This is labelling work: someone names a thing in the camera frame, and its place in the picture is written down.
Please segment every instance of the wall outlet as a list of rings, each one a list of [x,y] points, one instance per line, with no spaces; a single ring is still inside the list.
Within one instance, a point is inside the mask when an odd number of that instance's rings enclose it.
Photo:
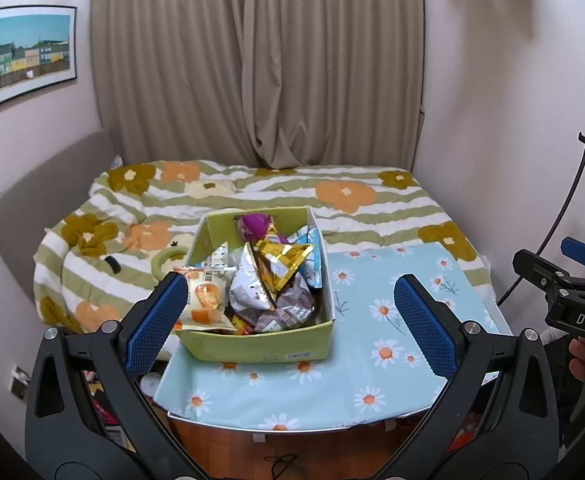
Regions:
[[[10,370],[10,384],[8,389],[17,399],[26,402],[28,400],[28,387],[30,386],[30,375],[18,366]]]

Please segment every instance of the barcode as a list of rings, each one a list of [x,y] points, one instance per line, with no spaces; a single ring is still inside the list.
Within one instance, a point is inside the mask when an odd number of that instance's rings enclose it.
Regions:
[[[301,359],[304,357],[312,357],[312,352],[300,352],[298,354],[287,354],[286,359]]]

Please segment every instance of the light blue tablecloth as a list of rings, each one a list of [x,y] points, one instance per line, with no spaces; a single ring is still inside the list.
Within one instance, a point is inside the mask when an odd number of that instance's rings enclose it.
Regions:
[[[458,264],[439,243],[405,251],[330,253],[336,313],[328,359],[291,364],[197,361],[179,346],[155,402],[189,420],[242,430],[354,426],[429,408],[435,376],[393,302],[397,278],[414,274],[461,320],[498,333]]]

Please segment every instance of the framed picture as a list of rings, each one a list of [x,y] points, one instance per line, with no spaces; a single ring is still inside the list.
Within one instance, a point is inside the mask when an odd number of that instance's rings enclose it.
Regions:
[[[77,78],[77,7],[0,7],[0,104]]]

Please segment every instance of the wooden floor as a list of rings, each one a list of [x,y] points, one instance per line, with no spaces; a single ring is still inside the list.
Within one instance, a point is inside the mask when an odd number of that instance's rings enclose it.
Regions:
[[[190,455],[215,478],[271,480],[265,456],[299,456],[280,480],[370,478],[415,427],[414,419],[386,431],[381,422],[345,431],[310,434],[268,434],[254,444],[252,434],[206,428],[170,420],[170,427]]]

